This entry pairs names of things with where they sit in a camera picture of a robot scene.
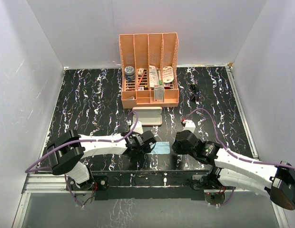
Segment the blue cleaning cloth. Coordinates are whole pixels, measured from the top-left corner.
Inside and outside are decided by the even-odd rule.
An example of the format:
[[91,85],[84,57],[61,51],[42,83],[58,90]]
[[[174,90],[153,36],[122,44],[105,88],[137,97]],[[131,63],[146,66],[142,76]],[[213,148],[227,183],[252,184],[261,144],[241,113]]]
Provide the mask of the blue cleaning cloth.
[[151,145],[151,154],[170,154],[170,144],[169,142],[156,142]]

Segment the pink glasses case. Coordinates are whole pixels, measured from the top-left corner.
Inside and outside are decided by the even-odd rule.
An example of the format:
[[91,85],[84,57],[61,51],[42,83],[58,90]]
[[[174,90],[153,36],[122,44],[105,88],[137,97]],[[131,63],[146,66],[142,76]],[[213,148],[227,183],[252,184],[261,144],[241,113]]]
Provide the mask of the pink glasses case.
[[142,126],[160,126],[162,124],[162,107],[134,107],[136,113],[133,115],[133,121],[138,117]]

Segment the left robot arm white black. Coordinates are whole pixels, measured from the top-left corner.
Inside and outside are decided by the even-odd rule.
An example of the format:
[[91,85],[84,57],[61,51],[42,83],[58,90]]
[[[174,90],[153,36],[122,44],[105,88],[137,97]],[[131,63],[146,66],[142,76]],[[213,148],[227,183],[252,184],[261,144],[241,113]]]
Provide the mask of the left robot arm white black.
[[77,187],[87,190],[94,184],[90,168],[80,160],[95,155],[146,154],[152,151],[156,139],[151,131],[128,132],[108,136],[85,136],[69,130],[47,147],[52,175],[66,175]]

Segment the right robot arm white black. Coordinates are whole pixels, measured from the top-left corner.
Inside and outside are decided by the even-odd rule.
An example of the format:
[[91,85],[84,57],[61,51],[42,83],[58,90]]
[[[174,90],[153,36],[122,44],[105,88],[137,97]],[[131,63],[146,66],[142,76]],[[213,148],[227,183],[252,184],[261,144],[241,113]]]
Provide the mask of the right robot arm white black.
[[202,141],[191,131],[178,132],[172,149],[202,164],[211,165],[206,176],[194,181],[201,188],[235,187],[268,196],[287,210],[295,210],[295,167],[281,161],[267,163],[227,152],[212,141]]

